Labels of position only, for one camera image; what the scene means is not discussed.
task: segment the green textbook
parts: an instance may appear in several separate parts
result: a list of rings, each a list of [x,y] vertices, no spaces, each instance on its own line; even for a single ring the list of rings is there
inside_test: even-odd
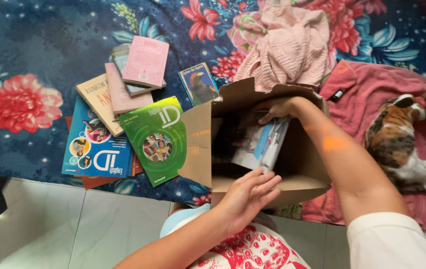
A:
[[[185,163],[186,130],[181,114],[173,96],[118,117],[154,187],[177,176]]]

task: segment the light blue shorts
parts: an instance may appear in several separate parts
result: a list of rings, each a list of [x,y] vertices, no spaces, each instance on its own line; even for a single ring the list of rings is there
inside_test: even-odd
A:
[[[185,209],[174,213],[168,217],[163,224],[160,232],[160,238],[180,229],[183,225],[196,219],[208,210],[210,210],[210,204],[206,203],[198,208]]]

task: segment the calico cat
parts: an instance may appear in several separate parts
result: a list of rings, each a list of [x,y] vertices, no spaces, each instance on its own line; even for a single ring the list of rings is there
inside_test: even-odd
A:
[[[417,156],[412,124],[426,110],[411,94],[387,101],[365,133],[365,148],[401,193],[426,192],[426,160]]]

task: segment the small bottle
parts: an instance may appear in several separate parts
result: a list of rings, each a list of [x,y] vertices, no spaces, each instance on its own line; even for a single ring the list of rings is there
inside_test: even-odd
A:
[[[337,103],[337,101],[339,101],[339,98],[341,98],[342,94],[344,94],[344,92],[340,89],[333,96],[331,96],[329,100]]]

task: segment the finger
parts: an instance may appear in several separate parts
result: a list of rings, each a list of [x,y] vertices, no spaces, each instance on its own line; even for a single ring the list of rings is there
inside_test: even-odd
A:
[[[256,193],[258,195],[263,195],[268,192],[270,189],[274,188],[277,184],[281,182],[281,176],[275,176],[271,180],[268,180],[264,184],[256,187]]]
[[[247,182],[250,187],[254,187],[254,186],[264,184],[265,182],[269,181],[273,177],[274,177],[274,172],[268,172],[266,174],[259,175],[257,177],[251,177],[250,179],[248,179]]]
[[[258,167],[253,171],[248,172],[244,176],[240,177],[236,180],[237,183],[241,183],[243,181],[249,180],[250,177],[258,177],[264,173],[264,167]]]
[[[280,193],[281,191],[279,189],[274,189],[270,193],[259,197],[259,204],[261,205],[261,208],[269,204],[272,200],[276,199]]]
[[[272,100],[264,101],[253,107],[252,111],[269,110],[273,106]]]
[[[272,120],[275,117],[274,113],[269,112],[268,114],[264,115],[261,119],[258,120],[258,123],[261,125],[264,125],[268,123],[270,120]]]

